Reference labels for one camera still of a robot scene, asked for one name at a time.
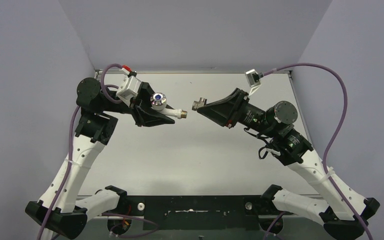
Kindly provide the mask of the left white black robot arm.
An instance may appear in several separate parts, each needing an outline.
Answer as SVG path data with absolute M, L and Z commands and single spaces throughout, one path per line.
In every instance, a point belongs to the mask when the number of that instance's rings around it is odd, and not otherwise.
M 167 104 L 163 93 L 134 76 L 109 90 L 88 77 L 77 86 L 78 125 L 70 125 L 69 150 L 58 173 L 45 193 L 30 201 L 25 212 L 43 229 L 70 240 L 77 238 L 88 221 L 102 213 L 117 214 L 128 209 L 127 192 L 107 186 L 98 193 L 78 199 L 80 189 L 99 154 L 109 143 L 118 119 L 111 113 L 129 114 L 139 127 L 174 124 L 187 113 Z

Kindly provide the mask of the metal tee pipe fitting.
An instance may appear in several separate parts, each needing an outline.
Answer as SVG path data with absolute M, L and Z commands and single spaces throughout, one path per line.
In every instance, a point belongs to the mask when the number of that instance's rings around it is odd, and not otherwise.
M 197 111 L 199 108 L 205 106 L 207 104 L 207 99 L 204 97 L 200 97 L 199 100 L 195 100 L 192 104 L 192 110 Z

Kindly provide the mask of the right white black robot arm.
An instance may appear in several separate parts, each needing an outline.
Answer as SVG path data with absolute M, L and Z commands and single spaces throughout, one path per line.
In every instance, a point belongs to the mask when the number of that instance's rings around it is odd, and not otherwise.
M 248 134 L 265 143 L 258 151 L 260 159 L 272 155 L 320 195 L 319 199 L 310 198 L 273 184 L 261 196 L 265 212 L 299 215 L 323 226 L 336 240 L 355 240 L 363 235 L 380 203 L 355 192 L 333 169 L 324 168 L 312 144 L 294 128 L 298 111 L 292 103 L 280 101 L 263 110 L 250 103 L 247 92 L 236 88 L 211 103 L 200 98 L 192 109 L 222 127 L 242 124 Z

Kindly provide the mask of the white faucet with chrome knob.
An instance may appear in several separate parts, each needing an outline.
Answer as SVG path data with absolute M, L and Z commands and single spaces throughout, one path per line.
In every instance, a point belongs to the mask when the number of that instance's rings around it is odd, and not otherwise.
M 182 109 L 169 108 L 167 97 L 161 92 L 155 92 L 150 97 L 151 108 L 161 114 L 177 119 L 186 119 L 188 112 Z

